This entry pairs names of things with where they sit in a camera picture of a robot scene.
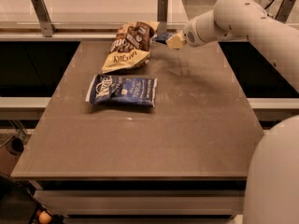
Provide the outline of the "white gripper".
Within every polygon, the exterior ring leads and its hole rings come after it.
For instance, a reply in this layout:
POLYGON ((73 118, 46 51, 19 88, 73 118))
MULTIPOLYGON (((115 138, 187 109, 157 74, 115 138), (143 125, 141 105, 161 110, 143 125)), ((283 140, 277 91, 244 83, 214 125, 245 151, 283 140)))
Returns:
POLYGON ((199 47, 203 45, 203 41, 197 34, 197 19, 188 21, 183 28, 183 32, 177 32, 166 40, 166 45, 170 49, 181 49, 186 44, 191 47, 199 47))

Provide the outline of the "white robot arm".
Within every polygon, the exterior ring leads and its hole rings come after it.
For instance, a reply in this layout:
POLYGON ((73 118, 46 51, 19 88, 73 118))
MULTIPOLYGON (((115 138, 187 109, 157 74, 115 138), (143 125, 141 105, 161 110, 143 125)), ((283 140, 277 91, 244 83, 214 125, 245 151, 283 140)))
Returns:
MULTIPOLYGON (((245 94, 296 98, 299 92, 299 30, 267 15, 253 0, 217 0, 166 40, 168 47, 199 47, 231 38, 249 42, 226 48, 245 94)), ((284 119, 259 141, 250 161, 242 224, 299 224, 299 117, 284 119)))

